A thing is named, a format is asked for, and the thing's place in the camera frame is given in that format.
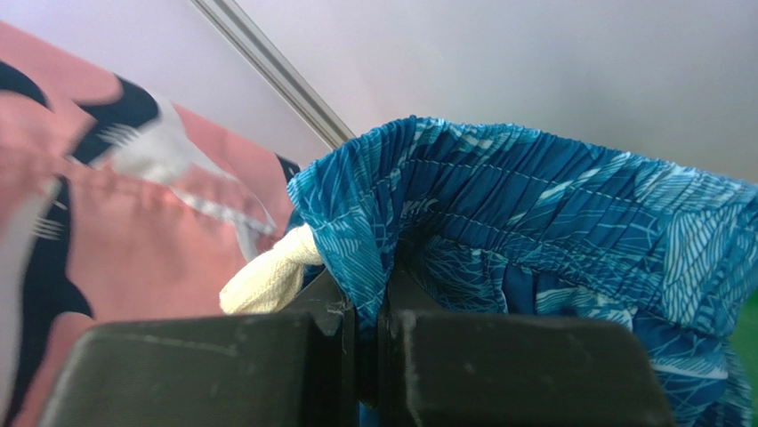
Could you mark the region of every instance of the green fabric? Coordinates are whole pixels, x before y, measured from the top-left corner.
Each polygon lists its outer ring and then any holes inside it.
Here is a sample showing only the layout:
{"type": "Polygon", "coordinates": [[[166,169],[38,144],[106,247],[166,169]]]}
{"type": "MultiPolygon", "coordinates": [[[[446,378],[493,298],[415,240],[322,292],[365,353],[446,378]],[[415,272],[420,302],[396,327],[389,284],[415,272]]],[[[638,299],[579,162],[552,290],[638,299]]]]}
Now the green fabric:
{"type": "MultiPolygon", "coordinates": [[[[742,308],[731,342],[753,384],[753,408],[758,415],[758,399],[755,392],[758,388],[758,294],[742,308]]],[[[754,418],[753,426],[758,427],[758,416],[754,418]]]]}

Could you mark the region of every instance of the pink patterned cloth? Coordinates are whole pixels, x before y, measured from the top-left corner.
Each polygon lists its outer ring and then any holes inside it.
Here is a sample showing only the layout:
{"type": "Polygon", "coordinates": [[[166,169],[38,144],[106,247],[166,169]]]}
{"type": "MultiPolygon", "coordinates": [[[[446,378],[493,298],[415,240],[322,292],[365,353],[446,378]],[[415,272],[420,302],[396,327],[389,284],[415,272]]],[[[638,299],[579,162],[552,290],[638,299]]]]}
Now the pink patterned cloth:
{"type": "Polygon", "coordinates": [[[0,421],[36,424],[92,325],[221,314],[296,171],[0,22],[0,421]]]}

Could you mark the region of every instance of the clothing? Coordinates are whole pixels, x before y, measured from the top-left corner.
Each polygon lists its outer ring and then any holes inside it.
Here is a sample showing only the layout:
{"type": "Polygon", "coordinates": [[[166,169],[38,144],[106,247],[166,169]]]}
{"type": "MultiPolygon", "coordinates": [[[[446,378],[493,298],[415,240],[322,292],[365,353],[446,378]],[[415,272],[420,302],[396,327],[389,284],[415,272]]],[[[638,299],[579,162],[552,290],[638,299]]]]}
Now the clothing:
{"type": "Polygon", "coordinates": [[[752,184],[517,125],[410,117],[350,141],[288,191],[291,226],[312,228],[364,339],[402,257],[451,310],[628,327],[680,425],[752,419],[728,341],[758,286],[752,184]]]}
{"type": "Polygon", "coordinates": [[[221,315],[296,170],[0,22],[0,425],[37,425],[91,326],[221,315]]]}

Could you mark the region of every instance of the gathered fabric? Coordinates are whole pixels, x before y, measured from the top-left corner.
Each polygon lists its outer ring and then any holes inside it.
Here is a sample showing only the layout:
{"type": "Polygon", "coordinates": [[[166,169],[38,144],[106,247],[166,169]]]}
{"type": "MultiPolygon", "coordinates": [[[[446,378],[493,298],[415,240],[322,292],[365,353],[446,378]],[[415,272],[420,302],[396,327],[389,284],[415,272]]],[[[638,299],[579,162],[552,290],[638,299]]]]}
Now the gathered fabric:
{"type": "Polygon", "coordinates": [[[450,310],[624,325],[680,425],[750,425],[728,337],[758,285],[753,184],[517,125],[410,117],[288,191],[290,227],[312,231],[363,339],[402,258],[450,310]]]}

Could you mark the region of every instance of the white wall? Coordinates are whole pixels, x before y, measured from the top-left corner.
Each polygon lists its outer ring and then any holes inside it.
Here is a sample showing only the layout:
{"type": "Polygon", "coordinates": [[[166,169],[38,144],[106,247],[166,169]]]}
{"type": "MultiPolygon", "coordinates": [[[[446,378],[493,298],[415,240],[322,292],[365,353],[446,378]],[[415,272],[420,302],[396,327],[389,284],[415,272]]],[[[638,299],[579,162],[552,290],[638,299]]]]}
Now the white wall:
{"type": "Polygon", "coordinates": [[[328,152],[189,0],[0,0],[0,20],[301,165],[328,152]]]}
{"type": "Polygon", "coordinates": [[[755,0],[238,0],[355,132],[516,122],[758,181],[755,0]]]}

